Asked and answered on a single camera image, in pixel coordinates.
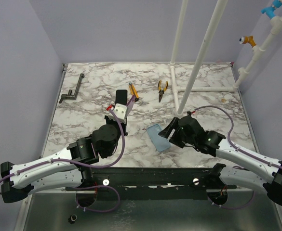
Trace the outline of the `blue cased phone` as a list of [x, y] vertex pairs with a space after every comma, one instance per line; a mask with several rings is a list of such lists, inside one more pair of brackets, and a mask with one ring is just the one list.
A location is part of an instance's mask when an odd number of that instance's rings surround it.
[[158, 152], [164, 152], [171, 147], [171, 144], [164, 137], [161, 137], [159, 133], [162, 131], [159, 124], [154, 124], [147, 127], [147, 133]]

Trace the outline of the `black smartphone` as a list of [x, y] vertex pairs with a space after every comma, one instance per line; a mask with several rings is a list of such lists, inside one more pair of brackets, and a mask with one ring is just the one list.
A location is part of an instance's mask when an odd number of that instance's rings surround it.
[[128, 103], [126, 105], [127, 106], [126, 115], [125, 115], [126, 118], [128, 117], [129, 113], [131, 112], [131, 110], [134, 106], [134, 102], [135, 102], [135, 95], [133, 95], [131, 97], [131, 99], [128, 101]]
[[126, 105], [127, 104], [127, 90], [116, 90], [115, 104]]

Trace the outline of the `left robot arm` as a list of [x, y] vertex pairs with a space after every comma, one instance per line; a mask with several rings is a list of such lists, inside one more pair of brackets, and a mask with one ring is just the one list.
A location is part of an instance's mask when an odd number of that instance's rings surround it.
[[50, 156], [19, 165], [8, 161], [1, 163], [3, 182], [0, 194], [3, 201], [14, 203], [33, 193], [61, 187], [90, 189], [94, 181], [86, 173], [85, 166], [112, 156], [119, 139], [127, 135], [126, 118], [116, 120], [109, 115], [105, 120], [106, 124], [91, 135]]

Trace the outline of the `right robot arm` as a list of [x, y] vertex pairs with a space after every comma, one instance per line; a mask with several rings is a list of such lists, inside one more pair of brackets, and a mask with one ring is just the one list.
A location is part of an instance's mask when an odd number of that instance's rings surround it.
[[210, 174], [209, 185], [215, 189], [222, 185], [242, 186], [265, 193], [267, 197], [282, 206], [282, 160], [270, 158], [245, 148], [236, 147], [223, 134], [204, 130], [191, 116], [173, 118], [159, 136], [177, 147], [191, 145], [196, 151], [213, 157], [226, 159], [242, 170], [223, 167], [220, 172]]

